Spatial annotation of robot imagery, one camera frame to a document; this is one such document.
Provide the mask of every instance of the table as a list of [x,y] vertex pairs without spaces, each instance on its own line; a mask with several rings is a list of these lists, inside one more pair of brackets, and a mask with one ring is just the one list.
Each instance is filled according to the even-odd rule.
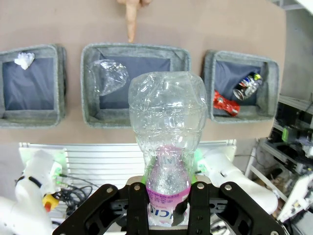
[[[92,129],[83,122],[80,58],[89,43],[127,42],[125,8],[115,0],[0,1],[0,50],[58,43],[67,51],[67,116],[55,128],[0,130],[0,142],[134,143],[129,129]],[[136,43],[187,49],[200,74],[208,49],[267,56],[284,70],[286,15],[267,0],[154,0],[138,13]],[[203,141],[261,138],[273,121],[217,124]]]

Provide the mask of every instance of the gray fabric bin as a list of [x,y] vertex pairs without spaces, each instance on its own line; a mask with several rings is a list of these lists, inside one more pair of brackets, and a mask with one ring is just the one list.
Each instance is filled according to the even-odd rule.
[[[101,96],[90,69],[95,61],[110,59],[127,68],[129,80],[117,91]],[[91,44],[81,58],[83,117],[94,128],[130,127],[128,88],[130,81],[152,71],[188,71],[190,55],[177,47],[141,44]]]
[[[233,95],[235,86],[251,72],[262,76],[263,85],[250,98],[240,101]],[[209,50],[205,56],[203,81],[207,90],[208,112],[219,123],[249,123],[275,117],[279,96],[279,68],[276,62],[262,56],[230,51]],[[240,105],[237,116],[213,108],[214,91]]]
[[[23,70],[19,53],[34,53]],[[48,128],[65,117],[65,50],[39,45],[0,52],[0,128]]]

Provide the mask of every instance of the human hand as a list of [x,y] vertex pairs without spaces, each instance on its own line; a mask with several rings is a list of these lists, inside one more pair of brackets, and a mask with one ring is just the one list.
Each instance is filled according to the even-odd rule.
[[128,33],[128,42],[132,43],[136,33],[136,17],[137,10],[141,7],[149,5],[152,0],[116,0],[120,4],[126,6],[126,24]]

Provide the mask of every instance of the crushed plastic bottle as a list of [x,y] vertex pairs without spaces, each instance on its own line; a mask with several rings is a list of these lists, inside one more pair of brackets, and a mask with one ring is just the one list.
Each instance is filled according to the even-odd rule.
[[144,154],[149,223],[178,225],[187,215],[193,155],[206,121],[203,81],[190,72],[146,73],[131,81],[129,105]]

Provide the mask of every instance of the floor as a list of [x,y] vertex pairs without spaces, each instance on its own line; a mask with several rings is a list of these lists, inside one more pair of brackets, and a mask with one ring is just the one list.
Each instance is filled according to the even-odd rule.
[[[291,10],[287,15],[287,45],[285,68],[281,95],[298,99],[310,100],[313,92],[313,16],[304,9]],[[245,170],[255,140],[237,140],[238,155],[234,164]],[[257,153],[258,160],[266,167],[271,164],[272,157],[268,154]]]

